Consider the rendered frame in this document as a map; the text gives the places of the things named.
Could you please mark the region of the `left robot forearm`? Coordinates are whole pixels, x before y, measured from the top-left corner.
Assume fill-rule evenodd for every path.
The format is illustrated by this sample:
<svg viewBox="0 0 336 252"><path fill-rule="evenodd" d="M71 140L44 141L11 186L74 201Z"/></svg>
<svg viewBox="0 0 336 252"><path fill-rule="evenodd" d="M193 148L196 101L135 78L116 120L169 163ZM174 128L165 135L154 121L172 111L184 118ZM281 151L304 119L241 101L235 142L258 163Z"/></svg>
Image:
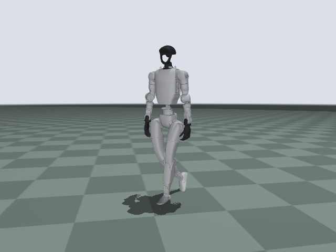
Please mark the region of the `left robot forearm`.
<svg viewBox="0 0 336 252"><path fill-rule="evenodd" d="M192 114L191 114L191 98L189 95L190 102L184 103L183 104L183 109L184 109L184 119L187 119L187 124L191 124L192 122Z"/></svg>

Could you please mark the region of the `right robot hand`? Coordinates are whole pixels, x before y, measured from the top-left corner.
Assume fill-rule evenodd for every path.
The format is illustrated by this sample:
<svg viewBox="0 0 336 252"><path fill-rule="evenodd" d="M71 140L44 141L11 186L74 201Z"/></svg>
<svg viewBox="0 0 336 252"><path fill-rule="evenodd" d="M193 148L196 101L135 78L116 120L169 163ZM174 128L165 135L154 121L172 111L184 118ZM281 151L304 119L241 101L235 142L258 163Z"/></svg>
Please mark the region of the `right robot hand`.
<svg viewBox="0 0 336 252"><path fill-rule="evenodd" d="M149 132L149 122L151 122L151 120L149 120L149 116L146 115L145 116L145 125L144 125L144 133L147 137L150 137L150 132Z"/></svg>

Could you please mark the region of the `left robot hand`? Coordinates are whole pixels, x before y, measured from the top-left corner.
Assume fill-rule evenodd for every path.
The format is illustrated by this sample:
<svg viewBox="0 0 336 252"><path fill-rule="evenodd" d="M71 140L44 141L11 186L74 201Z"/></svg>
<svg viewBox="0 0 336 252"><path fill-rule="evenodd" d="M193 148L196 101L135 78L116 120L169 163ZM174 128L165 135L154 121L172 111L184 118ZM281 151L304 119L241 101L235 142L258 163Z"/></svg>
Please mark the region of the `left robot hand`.
<svg viewBox="0 0 336 252"><path fill-rule="evenodd" d="M183 138L180 139L182 141L187 140L188 138L190 138L190 132L191 132L191 128L190 128L191 124L187 124L187 119L184 119L184 125L185 125L184 131L180 134L180 137L184 134Z"/></svg>

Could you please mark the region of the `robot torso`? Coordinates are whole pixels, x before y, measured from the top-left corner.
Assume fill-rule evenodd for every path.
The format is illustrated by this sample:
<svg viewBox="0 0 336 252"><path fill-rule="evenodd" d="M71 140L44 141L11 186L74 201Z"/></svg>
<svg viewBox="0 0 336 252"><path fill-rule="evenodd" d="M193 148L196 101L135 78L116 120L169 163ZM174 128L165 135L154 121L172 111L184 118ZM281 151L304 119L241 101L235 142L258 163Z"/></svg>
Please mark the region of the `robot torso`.
<svg viewBox="0 0 336 252"><path fill-rule="evenodd" d="M164 68L164 67L163 67ZM160 125L165 128L170 128L173 119L177 120L177 114L173 113L173 108L170 104L177 104L180 97L181 86L180 80L176 76L176 66L170 69L159 68L156 70L155 77L155 95L158 104L165 104L166 107L162 107L163 113L160 114Z"/></svg>

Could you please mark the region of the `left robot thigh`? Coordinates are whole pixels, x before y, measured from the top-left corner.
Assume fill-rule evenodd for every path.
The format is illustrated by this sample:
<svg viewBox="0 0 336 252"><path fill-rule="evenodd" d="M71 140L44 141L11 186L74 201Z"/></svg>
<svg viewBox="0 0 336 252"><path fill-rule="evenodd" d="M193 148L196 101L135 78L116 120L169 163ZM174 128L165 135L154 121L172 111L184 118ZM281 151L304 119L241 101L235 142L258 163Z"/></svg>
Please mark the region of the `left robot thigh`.
<svg viewBox="0 0 336 252"><path fill-rule="evenodd" d="M167 134L164 166L166 163L170 166L172 165L178 144L180 143L179 136L184 131L184 127L185 125L181 121L173 119Z"/></svg>

